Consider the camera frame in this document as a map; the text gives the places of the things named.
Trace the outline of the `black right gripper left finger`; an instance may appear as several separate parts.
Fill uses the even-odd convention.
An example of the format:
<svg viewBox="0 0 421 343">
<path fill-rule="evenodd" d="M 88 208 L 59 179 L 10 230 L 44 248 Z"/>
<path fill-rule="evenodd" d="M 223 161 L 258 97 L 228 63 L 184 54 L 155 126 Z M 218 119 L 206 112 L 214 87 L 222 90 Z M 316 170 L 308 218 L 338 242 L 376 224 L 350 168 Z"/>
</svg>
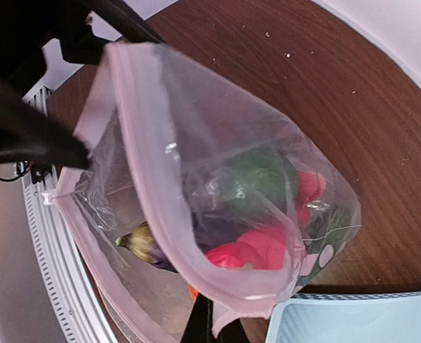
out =
<svg viewBox="0 0 421 343">
<path fill-rule="evenodd" d="M 210 343 L 210 300 L 208 298 L 197 297 L 181 343 Z"/>
</svg>

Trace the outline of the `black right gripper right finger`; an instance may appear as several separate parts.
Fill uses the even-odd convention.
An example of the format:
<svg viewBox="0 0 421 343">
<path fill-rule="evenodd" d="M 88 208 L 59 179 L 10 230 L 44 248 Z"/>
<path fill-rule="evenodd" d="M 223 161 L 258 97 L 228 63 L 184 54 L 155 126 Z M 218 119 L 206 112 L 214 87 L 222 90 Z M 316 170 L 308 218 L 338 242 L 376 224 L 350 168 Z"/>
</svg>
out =
<svg viewBox="0 0 421 343">
<path fill-rule="evenodd" d="M 215 339 L 216 343 L 249 343 L 247 334 L 239 319 L 226 325 Z"/>
</svg>

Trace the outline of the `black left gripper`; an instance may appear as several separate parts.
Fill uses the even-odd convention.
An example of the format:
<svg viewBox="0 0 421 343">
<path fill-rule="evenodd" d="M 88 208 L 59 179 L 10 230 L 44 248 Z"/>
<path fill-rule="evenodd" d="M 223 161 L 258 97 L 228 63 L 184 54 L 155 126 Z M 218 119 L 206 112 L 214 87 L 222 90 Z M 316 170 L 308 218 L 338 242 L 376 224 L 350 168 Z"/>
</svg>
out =
<svg viewBox="0 0 421 343">
<path fill-rule="evenodd" d="M 42 47 L 57 39 L 64 61 L 97 65 L 110 40 L 87 19 L 99 15 L 131 43 L 165 40 L 124 1 L 0 1 L 0 80 L 26 93 L 46 72 Z M 77 169 L 89 151 L 72 133 L 0 81 L 0 164 L 21 160 Z"/>
</svg>

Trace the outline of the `orange red pepper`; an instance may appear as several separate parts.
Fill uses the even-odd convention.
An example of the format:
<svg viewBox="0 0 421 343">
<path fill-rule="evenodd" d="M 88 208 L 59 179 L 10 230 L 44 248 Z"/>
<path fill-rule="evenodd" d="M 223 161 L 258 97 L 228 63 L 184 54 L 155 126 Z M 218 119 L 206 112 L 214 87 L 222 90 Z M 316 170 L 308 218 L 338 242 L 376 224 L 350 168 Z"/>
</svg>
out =
<svg viewBox="0 0 421 343">
<path fill-rule="evenodd" d="M 245 226 L 242 235 L 235 242 L 211 249 L 205 255 L 213 265 L 222 268 L 241 269 L 251 267 L 258 270 L 281 270 L 286 262 L 288 244 L 292 243 L 291 230 L 301 231 L 318 215 L 311 208 L 329 189 L 330 181 L 315 170 L 299 172 L 299 191 L 288 202 L 283 212 L 273 205 L 256 214 L 243 214 L 226 207 L 218 200 L 218 186 L 215 179 L 207 182 L 203 189 L 194 194 L 198 199 L 208 198 L 211 204 L 194 211 L 193 214 L 216 214 L 235 219 Z"/>
</svg>

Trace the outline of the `dark purple eggplant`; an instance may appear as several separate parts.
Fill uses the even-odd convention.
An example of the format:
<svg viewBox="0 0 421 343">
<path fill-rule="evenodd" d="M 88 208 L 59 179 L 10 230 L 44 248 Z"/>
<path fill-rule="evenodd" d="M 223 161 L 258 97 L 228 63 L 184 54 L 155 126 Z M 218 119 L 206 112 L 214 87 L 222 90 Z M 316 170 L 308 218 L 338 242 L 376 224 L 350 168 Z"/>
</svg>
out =
<svg viewBox="0 0 421 343">
<path fill-rule="evenodd" d="M 223 244 L 235 242 L 245 230 L 245 226 L 235 219 L 224 218 L 216 214 L 193 214 L 191 222 L 183 229 L 173 224 L 167 230 L 167 243 L 172 248 L 198 248 L 206 254 L 211 249 Z M 169 257 L 157 241 L 148 222 L 138 224 L 133 230 L 116 238 L 115 244 L 132 253 L 139 260 L 157 269 L 176 272 Z"/>
</svg>

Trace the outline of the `clear zip top bag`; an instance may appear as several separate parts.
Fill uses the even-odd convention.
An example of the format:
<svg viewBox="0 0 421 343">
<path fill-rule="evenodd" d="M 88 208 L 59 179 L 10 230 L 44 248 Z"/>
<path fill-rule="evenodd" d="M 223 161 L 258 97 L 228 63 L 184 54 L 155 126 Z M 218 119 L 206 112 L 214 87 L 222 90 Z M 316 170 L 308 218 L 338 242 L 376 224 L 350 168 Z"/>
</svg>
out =
<svg viewBox="0 0 421 343">
<path fill-rule="evenodd" d="M 281 270 L 217 267 L 198 248 L 172 248 L 167 230 L 211 204 L 194 194 L 227 160 L 250 149 L 281 151 L 296 169 L 330 181 L 311 208 L 360 210 L 347 180 L 285 114 L 164 44 L 112 43 L 74 131 L 89 149 L 86 170 L 65 167 L 44 194 L 70 229 L 109 313 L 131 342 L 178 342 L 192 307 L 189 288 L 213 303 L 210 333 L 242 317 L 268 318 L 297 293 L 306 256 L 291 230 Z M 176 272 L 117 247 L 148 222 Z"/>
</svg>

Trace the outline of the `green cucumber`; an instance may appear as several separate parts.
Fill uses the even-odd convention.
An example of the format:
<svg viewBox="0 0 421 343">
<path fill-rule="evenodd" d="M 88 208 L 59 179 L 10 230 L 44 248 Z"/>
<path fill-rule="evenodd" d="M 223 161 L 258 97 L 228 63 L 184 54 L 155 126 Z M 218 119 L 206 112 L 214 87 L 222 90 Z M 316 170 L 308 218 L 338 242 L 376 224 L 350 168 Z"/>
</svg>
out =
<svg viewBox="0 0 421 343">
<path fill-rule="evenodd" d="M 307 256 L 296 287 L 308 285 L 343 250 L 361 227 L 360 210 L 334 206 L 302 230 Z"/>
</svg>

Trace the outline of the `green bell pepper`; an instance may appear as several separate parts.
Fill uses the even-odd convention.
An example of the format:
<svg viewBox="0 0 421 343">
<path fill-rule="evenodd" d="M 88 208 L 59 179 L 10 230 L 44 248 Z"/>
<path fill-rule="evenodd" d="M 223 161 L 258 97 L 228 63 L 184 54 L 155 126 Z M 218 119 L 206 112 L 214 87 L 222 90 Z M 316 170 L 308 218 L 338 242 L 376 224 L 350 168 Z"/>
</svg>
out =
<svg viewBox="0 0 421 343">
<path fill-rule="evenodd" d="M 261 146 L 227 160 L 215 179 L 218 200 L 243 214 L 273 205 L 286 212 L 299 191 L 299 172 L 279 150 Z"/>
</svg>

